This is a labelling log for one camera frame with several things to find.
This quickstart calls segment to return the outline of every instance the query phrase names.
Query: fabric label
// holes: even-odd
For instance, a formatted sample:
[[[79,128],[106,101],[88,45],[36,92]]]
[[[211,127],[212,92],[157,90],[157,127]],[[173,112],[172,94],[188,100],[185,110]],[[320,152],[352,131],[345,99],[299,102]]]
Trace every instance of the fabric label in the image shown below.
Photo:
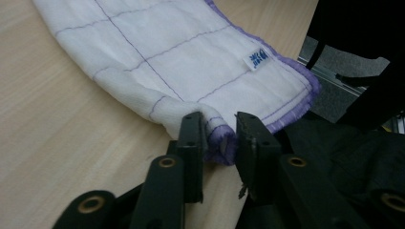
[[[269,55],[263,48],[252,52],[244,58],[244,62],[252,71],[256,71],[258,68],[264,66],[269,60]]]

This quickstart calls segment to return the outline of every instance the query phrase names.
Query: wooden table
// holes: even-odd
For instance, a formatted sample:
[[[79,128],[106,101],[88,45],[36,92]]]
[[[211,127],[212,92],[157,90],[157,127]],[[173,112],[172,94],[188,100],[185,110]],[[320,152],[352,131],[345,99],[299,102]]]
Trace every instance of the wooden table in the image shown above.
[[[317,0],[217,0],[234,24],[297,58]],[[51,228],[77,196],[142,183],[169,135],[114,100],[59,47],[30,0],[0,2],[0,228]],[[234,228],[234,166],[204,166],[186,228]]]

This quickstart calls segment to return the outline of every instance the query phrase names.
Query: white towel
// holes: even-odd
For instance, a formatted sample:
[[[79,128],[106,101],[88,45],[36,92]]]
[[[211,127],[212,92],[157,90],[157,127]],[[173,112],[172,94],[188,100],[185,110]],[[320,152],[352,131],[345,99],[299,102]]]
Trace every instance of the white towel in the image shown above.
[[[89,77],[174,139],[182,117],[201,112],[205,160],[234,163],[237,112],[275,133],[319,92],[310,71],[233,25],[212,0],[33,2]]]

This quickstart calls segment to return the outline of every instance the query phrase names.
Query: purple grid line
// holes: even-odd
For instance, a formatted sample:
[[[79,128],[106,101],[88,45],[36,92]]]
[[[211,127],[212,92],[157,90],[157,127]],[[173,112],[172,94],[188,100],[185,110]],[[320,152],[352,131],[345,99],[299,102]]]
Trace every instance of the purple grid line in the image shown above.
[[[152,113],[155,111],[156,106],[157,106],[158,103],[160,103],[165,97],[167,97],[167,96],[166,96],[166,95],[162,96],[162,97],[161,97],[160,99],[158,99],[158,101],[156,101],[155,104],[153,105],[152,110],[151,110],[151,112],[150,112],[149,115],[148,115],[151,120],[154,120],[153,117],[152,117]]]
[[[177,1],[165,1],[164,3],[175,3],[175,2],[177,2]],[[108,16],[104,13],[104,14],[108,17],[107,19],[102,19],[102,20],[94,21],[94,22],[92,22],[92,23],[85,24],[85,25],[83,25],[83,26],[67,27],[67,28],[64,28],[64,29],[62,29],[62,30],[60,30],[60,31],[57,31],[57,32],[54,34],[54,36],[58,36],[61,32],[64,32],[64,31],[76,30],[76,29],[84,29],[84,28],[86,28],[86,27],[92,27],[92,26],[94,26],[95,24],[100,23],[100,22],[108,22],[108,21],[110,21],[110,19],[119,17],[119,16],[121,16],[122,14],[125,14],[125,13],[134,13],[134,12],[147,11],[147,10],[150,10],[150,9],[152,9],[153,7],[155,7],[155,6],[157,6],[157,5],[160,5],[160,4],[162,4],[162,3],[157,3],[157,4],[153,5],[153,6],[150,6],[149,8],[145,8],[145,9],[141,9],[141,10],[122,11],[122,12],[119,12],[117,15],[114,15],[114,16],[111,16],[111,17],[108,17]]]
[[[113,69],[113,67],[105,67],[105,68],[102,68],[102,69],[98,70],[96,73],[93,74],[92,80],[96,80],[96,77],[97,77],[97,75],[98,75],[99,73],[104,72],[104,71],[106,71],[106,70],[108,70],[108,69]]]
[[[173,46],[172,48],[170,48],[170,49],[168,49],[168,50],[165,50],[165,51],[163,51],[163,52],[157,53],[157,54],[155,54],[155,55],[152,55],[152,56],[146,58],[145,61],[150,60],[150,59],[153,59],[153,58],[155,58],[155,57],[157,57],[157,56],[163,55],[163,54],[165,54],[165,53],[167,53],[167,52],[170,52],[170,51],[172,51],[172,50],[178,48],[179,46],[181,46],[181,45],[183,45],[183,44],[185,44],[185,43],[188,43],[188,42],[190,42],[190,41],[192,41],[192,40],[198,38],[199,36],[207,35],[207,34],[210,34],[210,33],[215,33],[215,32],[218,32],[218,31],[223,31],[223,30],[225,30],[225,29],[228,28],[228,27],[230,27],[230,25],[227,25],[227,26],[225,26],[225,27],[223,27],[223,28],[220,28],[220,29],[217,29],[217,30],[215,30],[215,31],[205,31],[205,32],[198,33],[197,35],[195,35],[195,36],[193,36],[193,37],[191,37],[191,38],[189,38],[189,39],[187,39],[187,40],[181,41],[179,44]],[[134,71],[134,70],[138,69],[138,68],[140,67],[140,65],[142,65],[145,61],[140,62],[140,63],[139,63],[135,68],[133,68],[133,69],[124,70],[124,71],[125,71],[125,72]]]
[[[301,95],[304,91],[306,91],[305,89],[302,90],[300,93],[298,93],[296,96],[294,96],[292,99],[290,99],[287,103],[285,103],[283,106],[281,106],[279,109],[275,110],[273,113],[265,116],[264,118],[261,118],[260,120],[264,121],[266,119],[268,119],[269,117],[271,117],[272,115],[276,114],[278,111],[280,111],[281,109],[283,109],[284,107],[286,107],[289,103],[291,103],[296,97],[298,97],[299,95]]]
[[[113,20],[111,19],[111,17],[106,13],[106,11],[104,10],[104,8],[101,7],[101,5],[95,0],[96,4],[101,8],[102,12],[108,17],[108,19],[110,20],[111,24],[113,24],[114,27],[117,28],[117,30],[119,31],[119,33],[121,33],[122,37],[128,42],[128,44],[130,44],[136,51],[137,53],[139,53],[139,55],[142,57],[143,60],[145,60],[145,62],[149,65],[149,67],[152,69],[153,72],[155,72],[155,74],[158,75],[158,77],[166,84],[166,86],[172,90],[172,92],[174,94],[176,94],[176,96],[181,100],[184,101],[179,94],[172,88],[170,87],[170,85],[167,84],[167,82],[163,79],[163,77],[153,68],[153,66],[145,59],[145,57],[142,55],[142,53],[140,53],[140,51],[137,49],[137,47],[135,47],[134,44],[131,43],[131,41],[128,40],[128,38],[125,36],[125,34],[122,32],[122,30],[113,22]]]
[[[224,83],[224,84],[221,85],[220,87],[214,89],[211,93],[206,94],[206,95],[204,95],[203,97],[199,98],[199,99],[197,100],[197,102],[200,102],[201,100],[203,100],[203,99],[209,97],[210,95],[214,94],[216,91],[220,90],[220,89],[223,88],[224,86],[226,86],[226,85],[228,85],[228,84],[230,84],[230,83],[232,83],[232,82],[235,82],[236,80],[238,80],[239,78],[241,78],[242,76],[244,76],[245,74],[247,74],[248,72],[250,72],[250,70],[248,70],[248,71],[246,71],[246,72],[244,72],[244,73],[238,75],[236,78],[234,78],[234,79],[232,79],[232,80],[229,80],[228,82]]]
[[[214,120],[214,119],[222,119],[222,120],[224,120],[224,118],[221,117],[221,116],[213,116],[213,117],[209,118],[209,120],[207,120],[207,121],[205,122],[205,124],[204,124],[204,128],[205,128],[206,131],[208,131],[208,125],[209,125],[209,123],[210,123],[212,120]]]
[[[214,127],[214,129],[212,129],[211,133],[207,136],[208,141],[211,138],[212,134],[214,134],[215,130],[217,130],[218,128],[223,127],[223,126],[228,126],[228,125],[222,124],[222,125]]]

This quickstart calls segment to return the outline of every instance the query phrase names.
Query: black fabric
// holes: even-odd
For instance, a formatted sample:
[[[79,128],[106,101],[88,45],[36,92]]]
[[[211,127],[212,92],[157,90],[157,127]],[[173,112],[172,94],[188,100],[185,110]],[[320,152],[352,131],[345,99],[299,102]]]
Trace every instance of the black fabric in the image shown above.
[[[285,132],[293,152],[316,163],[342,194],[363,201],[374,189],[405,193],[405,135],[307,118]]]

